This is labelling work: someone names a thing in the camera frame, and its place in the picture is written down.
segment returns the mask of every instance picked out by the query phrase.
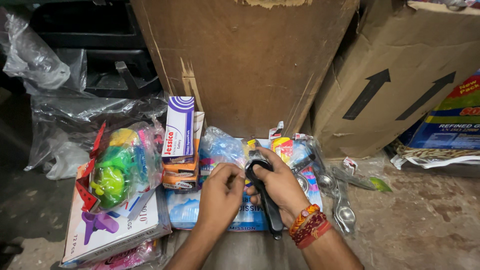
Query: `hand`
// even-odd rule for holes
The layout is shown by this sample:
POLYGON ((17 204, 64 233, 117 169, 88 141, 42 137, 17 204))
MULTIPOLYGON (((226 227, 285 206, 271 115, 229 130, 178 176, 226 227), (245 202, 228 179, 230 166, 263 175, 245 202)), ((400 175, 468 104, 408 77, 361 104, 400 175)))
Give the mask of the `hand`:
POLYGON ((232 163, 220 163, 202 185, 198 220, 194 227, 220 236, 242 204, 245 173, 232 163))
MULTIPOLYGON (((253 171, 264 182, 267 193, 278 205, 283 224, 289 228, 301 211, 311 203, 290 167, 275 152, 263 147, 257 149, 272 164, 274 171, 271 172, 259 165, 254 165, 253 171)), ((247 194, 251 196, 251 203, 260 204, 260 195, 253 185, 247 189, 247 194)))

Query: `printed arrow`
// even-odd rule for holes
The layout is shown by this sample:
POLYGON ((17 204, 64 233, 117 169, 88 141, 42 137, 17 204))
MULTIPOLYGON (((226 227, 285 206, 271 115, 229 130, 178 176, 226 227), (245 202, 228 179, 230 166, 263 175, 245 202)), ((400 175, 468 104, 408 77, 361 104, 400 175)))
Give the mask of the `printed arrow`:
POLYGON ((390 73, 388 69, 380 71, 379 73, 372 75, 365 80, 370 80, 362 90, 355 102, 350 106, 350 109, 345 113, 343 119, 355 120, 375 94, 382 88, 384 83, 390 82, 390 73))
POLYGON ((433 96, 435 96, 440 90, 442 90, 447 84, 452 84, 455 80, 455 72, 450 73, 447 76, 444 76, 436 81, 434 81, 434 85, 428 89, 428 91, 423 94, 415 103, 412 104, 408 109, 406 109, 400 116, 395 119, 398 120, 405 120, 410 115, 412 115, 416 110, 418 110, 421 106, 423 106, 428 100, 430 100, 433 96))

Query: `purple and white box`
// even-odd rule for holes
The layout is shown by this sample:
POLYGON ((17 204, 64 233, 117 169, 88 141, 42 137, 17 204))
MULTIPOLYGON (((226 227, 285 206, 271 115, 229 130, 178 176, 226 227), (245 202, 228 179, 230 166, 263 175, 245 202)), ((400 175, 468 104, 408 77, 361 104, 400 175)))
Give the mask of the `purple and white box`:
POLYGON ((193 97, 170 97, 168 100, 167 127, 163 144, 164 164, 192 163, 193 147, 193 97))

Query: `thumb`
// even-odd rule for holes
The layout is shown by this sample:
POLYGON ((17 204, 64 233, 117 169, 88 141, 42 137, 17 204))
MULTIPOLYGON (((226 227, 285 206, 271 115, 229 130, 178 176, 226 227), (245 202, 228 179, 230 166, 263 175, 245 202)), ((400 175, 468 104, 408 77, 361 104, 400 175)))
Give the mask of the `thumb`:
POLYGON ((231 184, 230 192, 228 193, 229 196, 240 197, 243 194, 243 188, 245 187, 245 174, 241 173, 233 179, 231 184))
POLYGON ((267 175, 269 173, 271 173, 271 171, 265 169, 264 167, 258 165, 258 164, 255 164, 253 166, 253 172, 255 173, 255 175, 258 177, 258 179, 262 180, 264 183, 266 183, 266 178, 267 178, 267 175))

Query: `purple clothes peg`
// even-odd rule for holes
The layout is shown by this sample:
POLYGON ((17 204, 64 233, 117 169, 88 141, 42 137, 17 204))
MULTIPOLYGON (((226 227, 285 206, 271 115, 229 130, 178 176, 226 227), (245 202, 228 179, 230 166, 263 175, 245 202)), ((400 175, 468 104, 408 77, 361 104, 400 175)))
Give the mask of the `purple clothes peg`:
POLYGON ((118 222, 105 213, 94 215, 82 212, 82 220, 86 224, 84 245, 88 244, 93 232, 105 230, 109 233, 116 233, 119 230, 118 222))

